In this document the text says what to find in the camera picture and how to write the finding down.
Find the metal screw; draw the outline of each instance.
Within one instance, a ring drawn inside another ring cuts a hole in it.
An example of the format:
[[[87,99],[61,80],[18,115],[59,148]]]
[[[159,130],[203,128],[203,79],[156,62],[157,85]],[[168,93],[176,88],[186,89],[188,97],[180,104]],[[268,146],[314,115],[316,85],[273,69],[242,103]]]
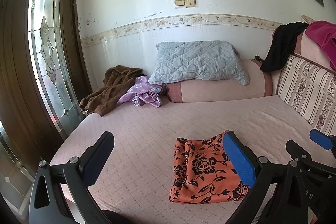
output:
[[[78,157],[72,157],[72,158],[70,159],[70,163],[71,163],[71,164],[75,164],[75,163],[78,162],[78,160],[79,160]]]
[[[293,167],[297,167],[297,162],[296,161],[291,161],[291,166],[293,166]]]
[[[41,168],[46,167],[46,165],[47,165],[47,162],[45,160],[42,160],[42,161],[39,162],[39,167],[41,167]]]
[[[262,164],[265,164],[268,162],[268,159],[266,157],[260,157],[259,158],[259,161],[262,163]]]

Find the magenta cloth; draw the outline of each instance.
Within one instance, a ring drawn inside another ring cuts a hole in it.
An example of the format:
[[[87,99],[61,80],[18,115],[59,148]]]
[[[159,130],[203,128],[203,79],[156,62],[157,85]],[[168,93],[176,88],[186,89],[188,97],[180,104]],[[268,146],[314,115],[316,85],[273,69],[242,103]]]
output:
[[[336,25],[315,21],[308,26],[306,35],[320,46],[330,61],[330,67],[336,70]]]
[[[163,87],[161,85],[149,84],[148,78],[146,75],[137,77],[135,85],[119,99],[118,105],[132,101],[135,106],[142,106],[147,103],[155,107],[161,106],[162,102],[159,94],[162,93]]]

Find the light blue quilted pillow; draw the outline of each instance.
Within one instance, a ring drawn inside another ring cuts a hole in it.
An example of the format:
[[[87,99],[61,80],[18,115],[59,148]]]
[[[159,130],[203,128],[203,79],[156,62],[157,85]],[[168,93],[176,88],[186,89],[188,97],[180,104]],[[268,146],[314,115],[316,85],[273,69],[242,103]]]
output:
[[[150,84],[189,79],[235,79],[242,85],[249,83],[234,47],[226,41],[161,42],[156,48],[158,53]]]

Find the wall stain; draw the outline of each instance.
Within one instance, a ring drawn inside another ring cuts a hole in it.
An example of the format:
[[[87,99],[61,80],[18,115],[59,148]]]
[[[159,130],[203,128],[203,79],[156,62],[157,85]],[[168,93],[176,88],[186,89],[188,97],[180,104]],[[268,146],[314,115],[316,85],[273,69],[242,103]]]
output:
[[[144,18],[149,18],[149,17],[152,17],[152,16],[155,16],[156,14],[152,14],[152,15],[149,15],[147,17],[144,17]]]

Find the floral wallpaper border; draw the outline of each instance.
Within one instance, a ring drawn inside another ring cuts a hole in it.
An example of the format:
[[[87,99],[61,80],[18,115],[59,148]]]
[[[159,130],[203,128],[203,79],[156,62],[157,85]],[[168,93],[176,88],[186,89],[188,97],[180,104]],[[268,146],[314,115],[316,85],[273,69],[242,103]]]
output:
[[[195,25],[231,25],[274,30],[281,25],[281,23],[261,18],[226,14],[195,14],[162,17],[124,25],[96,34],[92,37],[82,38],[82,47],[93,46],[95,44],[107,42],[108,39],[115,39],[145,31]]]

